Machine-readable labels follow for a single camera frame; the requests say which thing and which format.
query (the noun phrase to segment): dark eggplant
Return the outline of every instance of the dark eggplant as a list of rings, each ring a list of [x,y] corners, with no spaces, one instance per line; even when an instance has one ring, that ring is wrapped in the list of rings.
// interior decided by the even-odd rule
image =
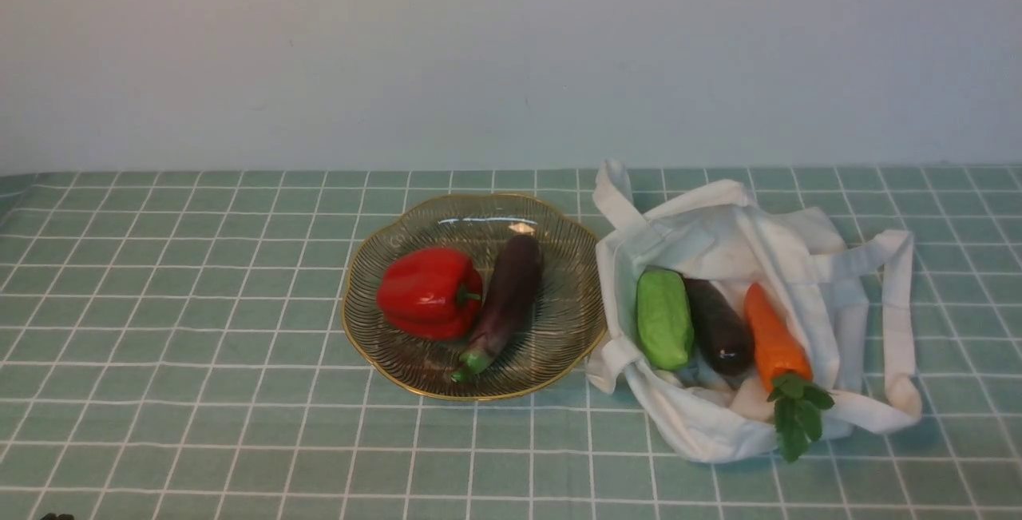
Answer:
[[[512,236],[497,255],[475,328],[459,358],[461,366],[451,375],[454,382],[465,382],[486,370],[511,335],[528,324],[542,277],[539,240],[530,235]]]
[[[752,366],[752,331],[710,281],[685,280],[696,344],[706,363],[721,375],[737,377]]]

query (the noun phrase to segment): green checkered tablecloth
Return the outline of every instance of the green checkered tablecloth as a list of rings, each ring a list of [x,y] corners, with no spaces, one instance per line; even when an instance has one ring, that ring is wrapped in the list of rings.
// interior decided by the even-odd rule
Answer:
[[[718,178],[822,207],[848,243],[916,233],[919,426],[696,465],[580,372],[453,404],[347,343],[345,266],[373,230],[517,190],[605,233],[595,171],[29,175],[0,178],[0,518],[1022,518],[1022,167],[632,171],[641,207]]]

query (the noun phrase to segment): toy vegetable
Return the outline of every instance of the toy vegetable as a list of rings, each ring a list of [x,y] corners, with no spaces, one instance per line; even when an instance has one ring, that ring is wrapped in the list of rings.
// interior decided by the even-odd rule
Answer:
[[[766,291],[752,283],[745,293],[745,319],[755,341],[755,363],[768,400],[774,401],[774,427],[781,456],[794,462],[823,436],[821,411],[834,399],[812,382],[805,351],[778,317]]]
[[[429,340],[461,338],[482,298],[482,277],[469,255],[428,247],[391,263],[376,290],[376,305],[396,328]]]
[[[726,377],[742,375],[752,366],[755,347],[749,328],[710,281],[684,280],[696,344],[706,363]]]
[[[694,331],[682,276],[673,270],[651,269],[639,277],[636,290],[639,341],[650,364],[677,371],[689,361]]]
[[[490,290],[482,302],[472,338],[451,374],[453,382],[466,382],[486,370],[511,340],[511,335],[532,319],[532,305],[543,280],[543,253],[536,236],[515,235],[504,244],[494,263]]]

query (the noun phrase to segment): orange carrot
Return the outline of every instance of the orange carrot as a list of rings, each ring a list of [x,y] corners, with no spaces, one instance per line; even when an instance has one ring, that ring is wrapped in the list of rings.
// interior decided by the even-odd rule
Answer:
[[[745,293],[745,321],[752,331],[756,370],[768,393],[774,391],[774,379],[785,373],[812,382],[812,368],[802,346],[777,316],[759,283],[752,283]]]
[[[781,456],[798,460],[823,436],[822,411],[834,399],[812,382],[812,368],[802,346],[784,326],[762,286],[752,283],[745,293],[745,321],[752,333],[756,370],[774,403],[774,428]]]

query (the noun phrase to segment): carrot leaves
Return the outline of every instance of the carrot leaves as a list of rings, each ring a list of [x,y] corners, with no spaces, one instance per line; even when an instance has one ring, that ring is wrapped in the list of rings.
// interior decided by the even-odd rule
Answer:
[[[809,442],[823,436],[822,411],[834,406],[834,398],[823,388],[794,373],[779,375],[773,381],[774,427],[782,458],[795,462],[809,450]]]

